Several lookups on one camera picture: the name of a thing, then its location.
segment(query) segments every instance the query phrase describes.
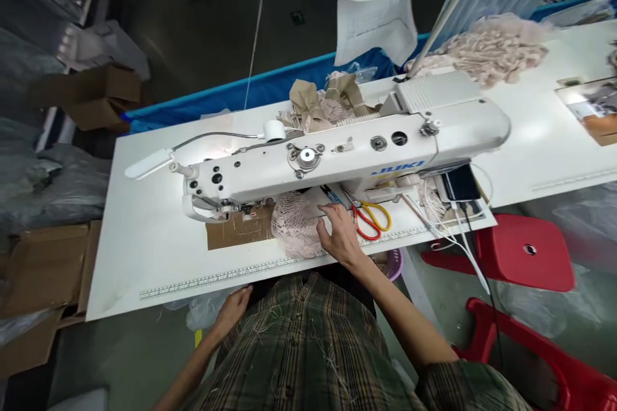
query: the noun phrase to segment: industrial sewing machine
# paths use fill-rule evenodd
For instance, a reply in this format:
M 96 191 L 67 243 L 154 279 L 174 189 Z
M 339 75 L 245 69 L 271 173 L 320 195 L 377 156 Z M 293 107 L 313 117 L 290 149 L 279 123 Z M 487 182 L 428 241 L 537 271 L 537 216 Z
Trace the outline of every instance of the industrial sewing machine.
M 282 123 L 269 121 L 263 135 L 230 134 L 260 137 L 264 143 L 182 166 L 172 153 L 191 139 L 134 164 L 125 174 L 143 178 L 168 164 L 171 172 L 184 176 L 186 215 L 221 223 L 229 213 L 248 213 L 268 198 L 334 182 L 342 182 L 360 199 L 391 200 L 413 188 L 418 176 L 437 175 L 470 162 L 473 156 L 501 146 L 510 133 L 508 116 L 461 71 L 400 83 L 379 113 L 339 124 L 289 138 Z

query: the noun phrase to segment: juki logo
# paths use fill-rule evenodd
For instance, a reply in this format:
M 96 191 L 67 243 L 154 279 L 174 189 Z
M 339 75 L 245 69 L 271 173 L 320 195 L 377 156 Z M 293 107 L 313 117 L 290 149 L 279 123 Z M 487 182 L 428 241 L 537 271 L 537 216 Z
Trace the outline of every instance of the juki logo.
M 382 175 L 383 173 L 389 173 L 398 170 L 405 170 L 408 168 L 420 167 L 424 161 L 412 162 L 411 164 L 399 164 L 396 167 L 384 167 L 378 172 L 373 172 L 371 175 Z

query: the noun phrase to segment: smartphone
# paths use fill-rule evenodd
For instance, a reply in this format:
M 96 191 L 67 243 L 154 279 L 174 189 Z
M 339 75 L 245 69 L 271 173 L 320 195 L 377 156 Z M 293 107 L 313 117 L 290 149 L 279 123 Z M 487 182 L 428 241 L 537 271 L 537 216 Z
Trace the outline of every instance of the smartphone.
M 480 190 L 470 164 L 444 173 L 442 179 L 448 200 L 467 202 L 480 199 Z

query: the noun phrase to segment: red plastic stool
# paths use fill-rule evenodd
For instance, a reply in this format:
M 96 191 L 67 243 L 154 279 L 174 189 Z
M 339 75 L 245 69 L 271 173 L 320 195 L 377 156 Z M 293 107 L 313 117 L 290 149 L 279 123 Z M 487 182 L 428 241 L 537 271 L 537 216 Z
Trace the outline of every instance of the red plastic stool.
M 551 222 L 520 215 L 495 214 L 497 226 L 476 231 L 476 248 L 486 277 L 534 288 L 568 292 L 574 273 L 566 242 Z M 434 267 L 476 274 L 465 256 L 423 252 Z
M 527 347 L 542 358 L 553 370 L 559 397 L 555 410 L 563 411 L 615 411 L 617 410 L 617 382 L 577 360 L 560 349 L 546 337 L 524 324 L 504 315 L 497 315 L 483 301 L 471 298 L 467 309 L 475 315 L 476 330 L 469 348 L 458 350 L 458 356 L 469 361 L 488 363 L 490 350 L 497 340 L 495 317 L 499 331 L 515 342 Z

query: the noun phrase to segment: plaid shirt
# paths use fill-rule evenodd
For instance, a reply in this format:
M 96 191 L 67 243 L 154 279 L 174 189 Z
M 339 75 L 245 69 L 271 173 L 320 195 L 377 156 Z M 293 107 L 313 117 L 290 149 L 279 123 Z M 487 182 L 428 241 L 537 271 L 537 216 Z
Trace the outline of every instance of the plaid shirt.
M 392 368 L 375 318 L 311 273 L 281 278 L 221 345 L 190 410 L 529 410 L 480 363 L 430 366 L 415 392 Z

